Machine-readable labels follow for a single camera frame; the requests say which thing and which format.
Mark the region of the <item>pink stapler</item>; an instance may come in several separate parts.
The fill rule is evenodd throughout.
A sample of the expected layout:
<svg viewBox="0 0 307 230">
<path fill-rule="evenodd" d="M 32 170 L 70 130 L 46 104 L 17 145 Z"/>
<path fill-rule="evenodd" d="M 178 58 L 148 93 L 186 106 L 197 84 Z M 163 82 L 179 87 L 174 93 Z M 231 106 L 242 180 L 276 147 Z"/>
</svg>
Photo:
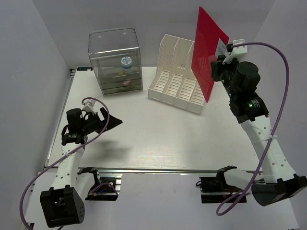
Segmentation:
<svg viewBox="0 0 307 230">
<path fill-rule="evenodd" d="M 131 85 L 132 83 L 133 83 L 133 80 L 126 80 L 123 82 L 123 85 L 128 86 L 128 85 Z"/>
</svg>

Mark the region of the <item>red plastic folder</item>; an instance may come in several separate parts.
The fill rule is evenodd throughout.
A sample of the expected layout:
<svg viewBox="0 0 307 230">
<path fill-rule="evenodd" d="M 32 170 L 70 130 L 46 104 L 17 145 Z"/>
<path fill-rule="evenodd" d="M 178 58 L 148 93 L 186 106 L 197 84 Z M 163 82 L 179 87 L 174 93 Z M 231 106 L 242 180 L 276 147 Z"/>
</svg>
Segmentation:
<svg viewBox="0 0 307 230">
<path fill-rule="evenodd" d="M 203 7 L 199 7 L 191 69 L 206 102 L 210 100 L 214 81 L 211 62 L 225 52 L 229 37 Z"/>
</svg>

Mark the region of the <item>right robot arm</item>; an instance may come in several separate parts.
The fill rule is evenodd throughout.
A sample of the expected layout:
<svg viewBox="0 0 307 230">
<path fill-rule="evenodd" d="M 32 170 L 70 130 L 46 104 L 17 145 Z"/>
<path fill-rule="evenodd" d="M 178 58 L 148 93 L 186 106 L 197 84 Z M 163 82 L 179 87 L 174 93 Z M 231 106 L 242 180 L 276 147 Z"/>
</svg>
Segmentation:
<svg viewBox="0 0 307 230">
<path fill-rule="evenodd" d="M 297 175 L 286 160 L 272 132 L 269 111 L 255 92 L 260 81 L 258 67 L 237 58 L 224 63 L 219 55 L 211 62 L 212 79 L 224 86 L 231 112 L 246 132 L 262 168 L 262 178 L 251 185 L 251 193 L 261 206 L 291 198 L 306 188 L 307 178 Z"/>
</svg>

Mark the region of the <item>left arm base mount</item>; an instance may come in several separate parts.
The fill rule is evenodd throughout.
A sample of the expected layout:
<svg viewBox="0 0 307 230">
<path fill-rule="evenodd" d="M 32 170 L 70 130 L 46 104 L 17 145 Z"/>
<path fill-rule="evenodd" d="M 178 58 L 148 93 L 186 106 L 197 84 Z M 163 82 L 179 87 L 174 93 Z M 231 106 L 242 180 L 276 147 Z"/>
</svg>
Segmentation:
<svg viewBox="0 0 307 230">
<path fill-rule="evenodd" d="M 91 187 L 90 191 L 96 186 L 100 185 L 93 192 L 89 193 L 85 200 L 87 201 L 116 201 L 120 192 L 121 186 L 121 174 L 115 172 L 108 172 L 105 170 L 99 171 L 96 168 L 86 168 L 89 169 L 90 173 L 94 174 L 94 185 Z"/>
</svg>

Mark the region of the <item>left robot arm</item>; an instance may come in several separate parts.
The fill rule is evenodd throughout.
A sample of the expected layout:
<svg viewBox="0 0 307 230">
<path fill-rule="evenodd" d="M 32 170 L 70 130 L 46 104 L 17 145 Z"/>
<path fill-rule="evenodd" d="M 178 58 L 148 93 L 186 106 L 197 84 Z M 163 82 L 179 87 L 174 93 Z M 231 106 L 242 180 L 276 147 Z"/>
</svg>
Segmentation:
<svg viewBox="0 0 307 230">
<path fill-rule="evenodd" d="M 84 144 L 89 134 L 113 129 L 122 121 L 100 108 L 101 120 L 92 109 L 70 109 L 66 112 L 68 124 L 61 134 L 62 156 L 53 183 L 41 192 L 40 203 L 47 226 L 50 228 L 80 224 L 85 217 L 84 201 L 89 192 L 101 187 L 101 179 L 95 167 L 79 170 L 84 154 Z"/>
</svg>

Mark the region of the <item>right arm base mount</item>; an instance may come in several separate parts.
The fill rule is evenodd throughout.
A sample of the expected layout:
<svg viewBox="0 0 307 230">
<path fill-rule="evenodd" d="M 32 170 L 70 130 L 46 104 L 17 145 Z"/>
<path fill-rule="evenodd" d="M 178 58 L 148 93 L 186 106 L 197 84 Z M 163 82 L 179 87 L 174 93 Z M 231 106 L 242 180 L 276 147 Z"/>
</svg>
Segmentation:
<svg viewBox="0 0 307 230">
<path fill-rule="evenodd" d="M 216 177 L 200 177 L 195 184 L 201 191 L 202 204 L 220 204 L 237 192 L 242 192 L 234 186 L 222 185 Z"/>
</svg>

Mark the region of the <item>white file organizer rack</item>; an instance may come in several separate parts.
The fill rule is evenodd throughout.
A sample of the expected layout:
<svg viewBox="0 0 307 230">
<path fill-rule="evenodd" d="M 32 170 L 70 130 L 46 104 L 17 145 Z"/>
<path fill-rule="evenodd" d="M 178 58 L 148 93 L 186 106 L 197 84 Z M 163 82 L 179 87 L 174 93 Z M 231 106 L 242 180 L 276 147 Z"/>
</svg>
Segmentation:
<svg viewBox="0 0 307 230">
<path fill-rule="evenodd" d="M 199 115 L 205 99 L 191 69 L 193 50 L 194 41 L 168 34 L 163 37 L 148 97 Z"/>
</svg>

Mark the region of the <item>clear plastic drawer cabinet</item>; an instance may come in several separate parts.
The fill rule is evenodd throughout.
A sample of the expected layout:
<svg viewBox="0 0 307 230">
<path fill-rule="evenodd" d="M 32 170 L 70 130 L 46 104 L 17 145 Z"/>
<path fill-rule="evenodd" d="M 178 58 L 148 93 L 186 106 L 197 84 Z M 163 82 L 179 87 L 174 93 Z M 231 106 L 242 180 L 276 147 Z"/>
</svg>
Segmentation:
<svg viewBox="0 0 307 230">
<path fill-rule="evenodd" d="M 104 96 L 143 89 L 141 51 L 134 28 L 93 31 L 88 42 L 90 63 Z M 121 67 L 121 59 L 125 56 L 132 58 L 130 73 L 125 73 Z M 124 86 L 127 80 L 133 83 Z"/>
</svg>

